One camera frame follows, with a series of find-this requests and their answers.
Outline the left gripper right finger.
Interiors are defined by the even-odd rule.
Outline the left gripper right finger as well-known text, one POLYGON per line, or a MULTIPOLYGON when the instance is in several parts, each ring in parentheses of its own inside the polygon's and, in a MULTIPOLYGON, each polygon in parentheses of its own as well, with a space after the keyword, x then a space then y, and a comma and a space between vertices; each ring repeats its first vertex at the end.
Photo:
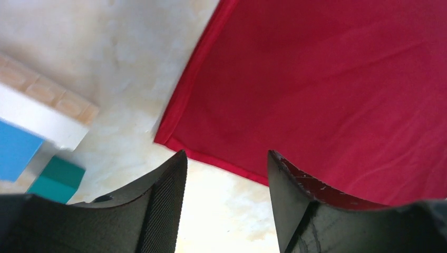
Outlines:
POLYGON ((341 192, 268 152, 281 252, 446 252, 446 201, 390 207, 341 192))

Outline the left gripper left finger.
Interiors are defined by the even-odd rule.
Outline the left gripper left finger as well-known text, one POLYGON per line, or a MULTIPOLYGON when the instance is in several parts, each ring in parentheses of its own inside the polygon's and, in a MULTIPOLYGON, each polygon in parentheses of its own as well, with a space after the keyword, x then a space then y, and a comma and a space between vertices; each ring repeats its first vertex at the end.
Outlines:
POLYGON ((3 194, 1 252, 174 252, 187 168, 179 151, 89 203, 3 194))

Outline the red cloth napkin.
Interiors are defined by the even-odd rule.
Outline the red cloth napkin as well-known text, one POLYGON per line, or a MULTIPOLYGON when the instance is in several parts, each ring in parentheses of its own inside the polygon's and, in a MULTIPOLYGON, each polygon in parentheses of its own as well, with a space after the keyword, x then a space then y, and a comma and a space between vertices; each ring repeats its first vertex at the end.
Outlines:
POLYGON ((268 150, 386 205, 446 198, 446 1, 220 1, 155 142, 267 184, 268 150))

